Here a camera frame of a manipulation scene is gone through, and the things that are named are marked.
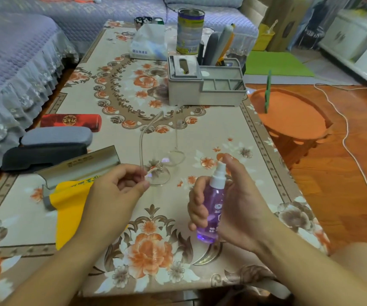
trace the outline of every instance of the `green foam mat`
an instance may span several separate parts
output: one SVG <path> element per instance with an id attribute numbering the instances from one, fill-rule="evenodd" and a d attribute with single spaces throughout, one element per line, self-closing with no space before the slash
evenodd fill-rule
<path id="1" fill-rule="evenodd" d="M 314 73 L 289 52 L 251 51 L 246 60 L 249 75 L 311 76 Z"/>

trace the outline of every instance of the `sofa backrest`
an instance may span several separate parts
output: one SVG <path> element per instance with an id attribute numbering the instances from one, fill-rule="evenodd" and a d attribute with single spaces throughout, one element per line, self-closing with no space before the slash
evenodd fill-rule
<path id="1" fill-rule="evenodd" d="M 234 7 L 234 8 L 240 7 L 243 2 L 243 0 L 164 0 L 164 1 L 166 4 L 184 3 L 192 5 L 222 6 L 222 7 Z"/>

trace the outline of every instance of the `green plastic object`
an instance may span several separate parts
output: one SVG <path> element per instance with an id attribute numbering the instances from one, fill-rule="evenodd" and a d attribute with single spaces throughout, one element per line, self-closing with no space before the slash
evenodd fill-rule
<path id="1" fill-rule="evenodd" d="M 264 92 L 264 113 L 268 113 L 268 106 L 270 104 L 270 90 L 271 90 L 271 70 L 268 71 L 267 75 L 267 87 L 266 92 Z"/>
<path id="2" fill-rule="evenodd" d="M 246 74 L 274 76 L 311 76 L 314 73 L 289 52 L 250 51 L 246 60 Z"/>

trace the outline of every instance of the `yellow cleaning cloth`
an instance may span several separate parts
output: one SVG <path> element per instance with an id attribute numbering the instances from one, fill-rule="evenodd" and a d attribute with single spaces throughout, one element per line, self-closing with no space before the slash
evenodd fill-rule
<path id="1" fill-rule="evenodd" d="M 50 203 L 57 209 L 56 249 L 62 248 L 79 227 L 84 204 L 95 176 L 82 181 L 65 181 L 49 195 Z"/>

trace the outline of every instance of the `hand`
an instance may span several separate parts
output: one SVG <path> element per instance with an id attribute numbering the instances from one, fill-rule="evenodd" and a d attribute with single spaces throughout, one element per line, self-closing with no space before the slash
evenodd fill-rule
<path id="1" fill-rule="evenodd" d="M 243 164 L 234 161 L 229 154 L 223 163 L 230 170 L 233 181 L 227 181 L 225 201 L 217 228 L 218 235 L 225 241 L 251 252 L 258 252 L 259 240 L 272 223 L 278 222 L 268 208 L 254 181 Z M 203 205 L 203 191 L 210 177 L 201 176 L 189 193 L 188 212 L 191 218 L 189 229 L 207 226 L 208 210 Z"/>
<path id="2" fill-rule="evenodd" d="M 75 237 L 104 250 L 125 230 L 140 197 L 149 188 L 137 165 L 120 164 L 90 188 Z"/>

